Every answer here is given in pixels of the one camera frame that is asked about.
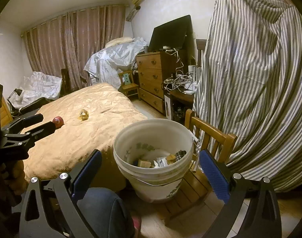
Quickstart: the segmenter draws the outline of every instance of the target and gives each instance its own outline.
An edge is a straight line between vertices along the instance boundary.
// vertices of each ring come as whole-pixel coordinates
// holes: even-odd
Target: wooden chair
[[[217,161],[226,163],[232,152],[236,142],[236,135],[230,133],[225,134],[207,122],[202,121],[195,116],[195,112],[191,109],[186,111],[185,127],[193,132],[195,128],[195,136],[198,138],[201,132],[204,132],[204,139],[201,145],[201,151],[209,148],[212,138],[215,140],[211,154],[216,156],[218,148],[220,153]],[[155,204],[158,216],[162,219],[165,225],[172,218],[187,211],[192,206],[205,198],[212,190],[206,176],[198,169],[191,170],[184,176],[180,189],[176,195],[168,202],[163,204]]]
[[[72,92],[72,88],[68,69],[61,69],[60,72],[62,74],[62,87],[60,89],[59,97],[63,97],[65,95],[70,94]]]
[[[130,82],[131,82],[130,84],[124,83],[123,79],[122,79],[123,75],[127,74],[127,73],[129,74],[129,79],[130,79]],[[139,85],[134,83],[132,71],[125,71],[125,72],[119,73],[118,75],[119,75],[119,78],[120,78],[120,81],[121,81],[121,87],[123,89],[124,95],[126,97],[130,97],[130,96],[138,94],[138,98],[139,98],[139,100],[141,100],[140,92],[139,92]],[[130,95],[128,94],[128,91],[135,90],[135,89],[137,90],[137,93],[130,94]]]
[[[207,39],[196,39],[197,53],[197,67],[202,66],[202,51],[204,52]]]

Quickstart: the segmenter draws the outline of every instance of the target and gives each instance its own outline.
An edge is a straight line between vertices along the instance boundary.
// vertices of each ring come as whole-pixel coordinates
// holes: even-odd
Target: white box
[[[169,120],[172,120],[172,115],[171,115],[171,100],[170,100],[169,96],[164,95],[164,103],[165,103],[166,118],[169,119]]]

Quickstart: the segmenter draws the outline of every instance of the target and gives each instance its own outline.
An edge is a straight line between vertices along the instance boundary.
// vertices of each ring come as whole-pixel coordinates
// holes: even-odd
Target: green printed design
[[[181,183],[182,183],[182,182],[180,182],[180,183],[175,187],[175,189],[172,190],[172,191],[169,193],[169,195],[167,195],[166,197],[167,197],[167,198],[171,198],[171,197],[173,196],[174,192],[177,191],[177,189],[179,188],[179,186],[181,185]]]
[[[127,162],[128,163],[128,156],[130,155],[130,149],[128,149],[127,151],[126,151],[126,154],[125,154],[125,157],[123,158],[123,160],[124,160],[124,162]]]
[[[146,144],[146,143],[142,144],[141,142],[136,144],[136,148],[137,149],[145,149],[147,151],[155,150],[155,148],[153,146],[151,146],[149,144]]]

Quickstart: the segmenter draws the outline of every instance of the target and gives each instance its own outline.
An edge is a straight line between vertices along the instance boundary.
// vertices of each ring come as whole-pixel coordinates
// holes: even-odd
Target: striped cloth cover
[[[231,171],[268,176],[278,192],[302,184],[302,16],[294,5],[216,0],[194,110],[238,136]]]

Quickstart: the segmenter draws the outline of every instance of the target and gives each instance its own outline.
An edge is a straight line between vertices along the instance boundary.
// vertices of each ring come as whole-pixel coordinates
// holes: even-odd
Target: white plastic bucket
[[[162,168],[132,165],[141,157],[152,159],[185,150],[186,155]],[[166,120],[139,121],[123,129],[116,137],[113,156],[121,173],[130,181],[137,195],[146,202],[169,200],[179,188],[192,160],[193,139],[183,125]]]

